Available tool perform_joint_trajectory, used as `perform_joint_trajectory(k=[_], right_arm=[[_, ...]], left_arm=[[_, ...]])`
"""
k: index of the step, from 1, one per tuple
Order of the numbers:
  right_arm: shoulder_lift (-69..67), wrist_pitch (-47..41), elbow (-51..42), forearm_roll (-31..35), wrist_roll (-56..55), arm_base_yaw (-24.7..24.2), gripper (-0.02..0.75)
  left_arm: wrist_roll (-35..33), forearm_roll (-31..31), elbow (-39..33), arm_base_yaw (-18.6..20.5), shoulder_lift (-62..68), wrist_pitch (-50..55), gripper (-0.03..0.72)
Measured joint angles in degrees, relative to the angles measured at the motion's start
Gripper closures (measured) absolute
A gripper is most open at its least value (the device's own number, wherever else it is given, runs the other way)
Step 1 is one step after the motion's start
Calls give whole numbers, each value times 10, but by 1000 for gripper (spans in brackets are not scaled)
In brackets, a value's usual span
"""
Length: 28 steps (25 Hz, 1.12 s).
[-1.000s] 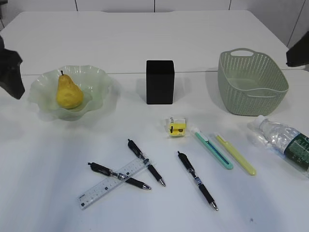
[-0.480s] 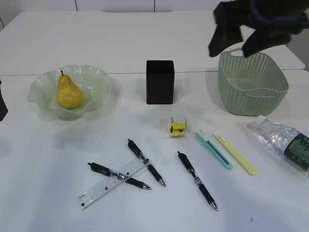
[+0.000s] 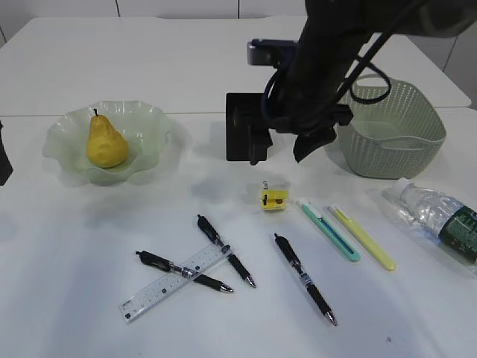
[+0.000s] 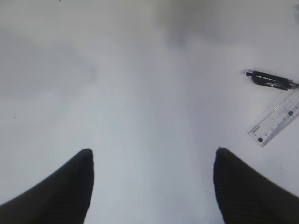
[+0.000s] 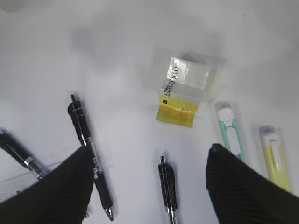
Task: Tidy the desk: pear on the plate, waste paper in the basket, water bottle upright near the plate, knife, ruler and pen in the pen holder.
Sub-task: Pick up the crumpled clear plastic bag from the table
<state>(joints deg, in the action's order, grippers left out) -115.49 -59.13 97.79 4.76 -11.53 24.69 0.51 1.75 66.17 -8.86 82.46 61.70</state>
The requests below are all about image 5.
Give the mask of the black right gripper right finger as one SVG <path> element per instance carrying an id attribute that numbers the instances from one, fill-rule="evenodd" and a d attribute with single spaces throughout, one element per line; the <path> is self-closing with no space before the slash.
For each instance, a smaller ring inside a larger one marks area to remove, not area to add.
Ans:
<path id="1" fill-rule="evenodd" d="M 273 184 L 224 146 L 212 144 L 206 188 L 220 224 L 297 224 L 299 198 Z"/>

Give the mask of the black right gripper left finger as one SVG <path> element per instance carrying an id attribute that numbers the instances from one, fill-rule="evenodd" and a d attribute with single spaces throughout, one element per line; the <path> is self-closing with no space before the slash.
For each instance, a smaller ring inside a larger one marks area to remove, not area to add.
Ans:
<path id="1" fill-rule="evenodd" d="M 93 191 L 90 146 L 82 146 L 44 179 L 0 204 L 2 224 L 80 224 Z"/>

